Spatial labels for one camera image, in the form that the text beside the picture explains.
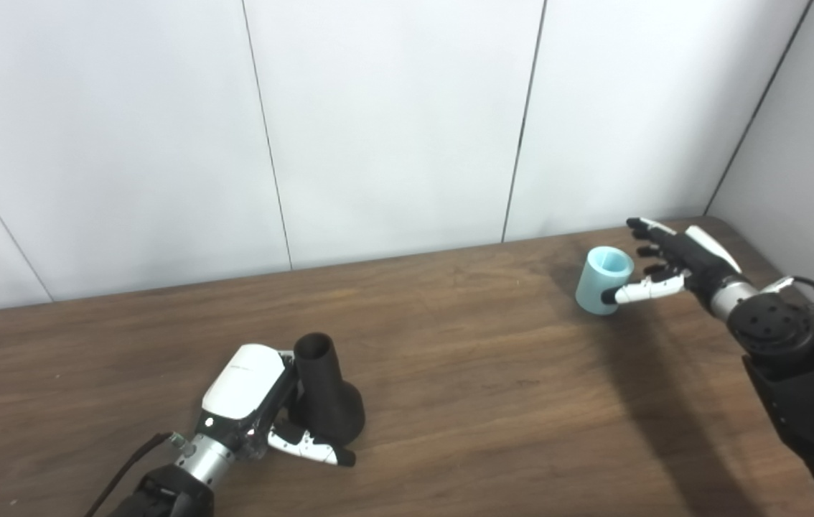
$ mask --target black cylindrical object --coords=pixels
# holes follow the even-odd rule
[[[302,395],[289,409],[293,423],[337,445],[346,445],[362,432],[365,410],[362,396],[340,372],[334,340],[314,332],[295,344]]]

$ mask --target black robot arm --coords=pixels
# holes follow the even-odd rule
[[[85,517],[92,517],[127,469],[168,441],[181,455],[145,474],[111,517],[211,517],[213,490],[239,459],[259,459],[268,448],[338,467],[352,467],[344,448],[365,425],[362,396],[342,380],[334,343],[325,334],[302,337],[294,353],[243,345],[203,397],[187,441],[160,433],[142,445],[108,484]],[[289,418],[281,418],[282,409]]]
[[[781,279],[759,291],[742,276],[732,256],[696,226],[676,233],[654,220],[628,219],[627,225],[635,238],[652,243],[641,248],[640,255],[663,262],[647,268],[650,277],[640,284],[605,292],[603,301],[645,299],[640,286],[680,279],[742,346],[742,363],[777,435],[814,479],[814,313],[780,294],[797,278]],[[814,287],[809,279],[798,281]]]

